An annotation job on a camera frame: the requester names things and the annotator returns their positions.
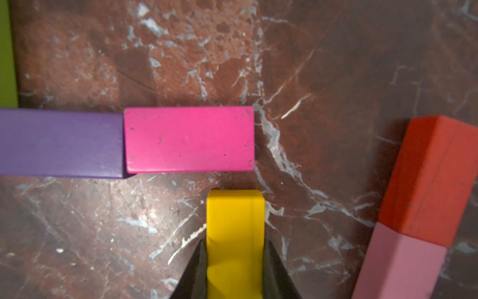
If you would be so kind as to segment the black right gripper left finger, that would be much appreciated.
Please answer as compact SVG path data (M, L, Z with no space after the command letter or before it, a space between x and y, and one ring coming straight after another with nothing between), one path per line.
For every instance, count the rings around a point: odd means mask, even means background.
M202 239L194 250L170 299L207 298L207 246Z

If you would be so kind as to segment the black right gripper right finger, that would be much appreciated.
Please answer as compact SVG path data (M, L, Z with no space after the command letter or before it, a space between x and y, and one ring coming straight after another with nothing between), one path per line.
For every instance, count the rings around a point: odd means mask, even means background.
M262 295L264 299L301 299L273 243L265 240Z

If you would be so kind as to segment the yellow block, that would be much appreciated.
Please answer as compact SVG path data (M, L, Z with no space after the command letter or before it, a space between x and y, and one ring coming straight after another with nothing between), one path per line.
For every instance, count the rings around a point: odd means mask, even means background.
M213 189L206 217L208 298L262 298L263 195L257 190Z

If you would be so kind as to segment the light pink block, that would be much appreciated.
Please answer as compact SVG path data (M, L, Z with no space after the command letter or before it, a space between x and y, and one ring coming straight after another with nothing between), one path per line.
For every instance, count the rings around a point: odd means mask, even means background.
M352 294L354 299L429 299L447 248L377 223Z

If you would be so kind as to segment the magenta block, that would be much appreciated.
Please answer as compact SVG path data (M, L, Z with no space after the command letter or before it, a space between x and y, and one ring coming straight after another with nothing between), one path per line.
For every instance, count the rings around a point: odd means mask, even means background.
M254 116L252 107L127 108L127 171L252 171Z

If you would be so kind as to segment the large purple block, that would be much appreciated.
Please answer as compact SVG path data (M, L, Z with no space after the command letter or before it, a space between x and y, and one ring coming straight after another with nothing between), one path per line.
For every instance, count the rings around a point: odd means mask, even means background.
M125 179L120 113L1 109L1 174Z

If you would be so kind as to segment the long red block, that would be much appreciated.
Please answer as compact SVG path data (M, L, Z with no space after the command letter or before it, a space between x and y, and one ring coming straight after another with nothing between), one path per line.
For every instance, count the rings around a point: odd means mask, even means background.
M478 129L445 116L412 119L378 221L450 247L478 175Z

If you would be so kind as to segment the lime green block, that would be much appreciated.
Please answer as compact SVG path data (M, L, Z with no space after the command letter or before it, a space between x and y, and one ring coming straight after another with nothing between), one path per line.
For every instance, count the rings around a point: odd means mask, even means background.
M1 108L17 108L18 95L9 1L1 0Z

